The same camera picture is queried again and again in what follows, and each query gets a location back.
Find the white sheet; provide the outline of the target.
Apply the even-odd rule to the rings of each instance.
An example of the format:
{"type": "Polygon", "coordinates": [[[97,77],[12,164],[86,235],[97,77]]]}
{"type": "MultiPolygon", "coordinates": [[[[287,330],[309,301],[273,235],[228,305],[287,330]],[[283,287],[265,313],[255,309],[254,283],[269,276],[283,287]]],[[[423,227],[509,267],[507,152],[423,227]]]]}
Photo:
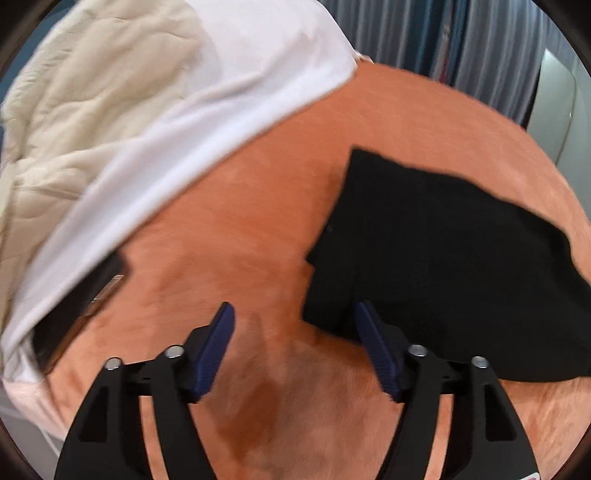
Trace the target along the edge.
{"type": "Polygon", "coordinates": [[[128,141],[64,215],[1,315],[1,379],[33,424],[67,424],[32,348],[35,326],[99,262],[193,181],[349,81],[359,55],[317,1],[184,1],[200,45],[188,96],[128,141]]]}

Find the grey blue curtain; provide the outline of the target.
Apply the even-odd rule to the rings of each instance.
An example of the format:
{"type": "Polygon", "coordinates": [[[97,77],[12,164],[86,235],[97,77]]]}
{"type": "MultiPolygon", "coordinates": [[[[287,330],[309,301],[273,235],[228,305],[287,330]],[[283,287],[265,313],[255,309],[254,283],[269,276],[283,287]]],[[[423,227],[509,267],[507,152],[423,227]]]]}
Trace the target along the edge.
{"type": "Polygon", "coordinates": [[[520,125],[529,119],[545,52],[572,67],[575,52],[532,1],[325,2],[360,53],[444,83],[520,125]]]}

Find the black pants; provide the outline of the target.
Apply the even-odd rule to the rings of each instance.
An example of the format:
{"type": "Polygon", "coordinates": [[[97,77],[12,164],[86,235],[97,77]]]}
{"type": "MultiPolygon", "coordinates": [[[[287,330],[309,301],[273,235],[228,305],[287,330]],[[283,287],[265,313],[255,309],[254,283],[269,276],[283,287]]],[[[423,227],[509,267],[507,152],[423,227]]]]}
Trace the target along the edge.
{"type": "Polygon", "coordinates": [[[567,236],[462,178],[353,150],[307,260],[301,316],[332,335],[358,341],[367,301],[408,341],[505,380],[590,373],[590,287],[567,236]]]}

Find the cream quilted comforter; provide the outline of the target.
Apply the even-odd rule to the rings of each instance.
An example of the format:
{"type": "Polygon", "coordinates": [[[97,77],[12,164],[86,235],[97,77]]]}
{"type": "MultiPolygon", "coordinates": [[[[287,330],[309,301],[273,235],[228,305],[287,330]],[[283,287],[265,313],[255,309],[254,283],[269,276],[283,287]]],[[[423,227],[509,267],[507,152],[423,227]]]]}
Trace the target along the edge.
{"type": "Polygon", "coordinates": [[[2,104],[1,315],[30,262],[114,155],[188,96],[200,45],[184,1],[80,1],[2,104]]]}

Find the orange bed cover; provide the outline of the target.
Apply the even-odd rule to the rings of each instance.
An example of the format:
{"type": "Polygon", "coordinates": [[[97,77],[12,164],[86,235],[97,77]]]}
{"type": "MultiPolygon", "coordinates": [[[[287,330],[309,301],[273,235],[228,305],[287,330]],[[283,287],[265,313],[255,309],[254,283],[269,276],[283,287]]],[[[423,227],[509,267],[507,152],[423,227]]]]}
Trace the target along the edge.
{"type": "Polygon", "coordinates": [[[48,378],[70,423],[103,363],[150,359],[207,324],[236,328],[191,412],[221,479],[372,479],[401,406],[355,344],[301,321],[304,257],[339,195],[353,146],[463,176],[559,226],[590,271],[590,223],[535,141],[477,100],[363,62],[345,87],[215,167],[125,244],[129,275],[48,378]]]}

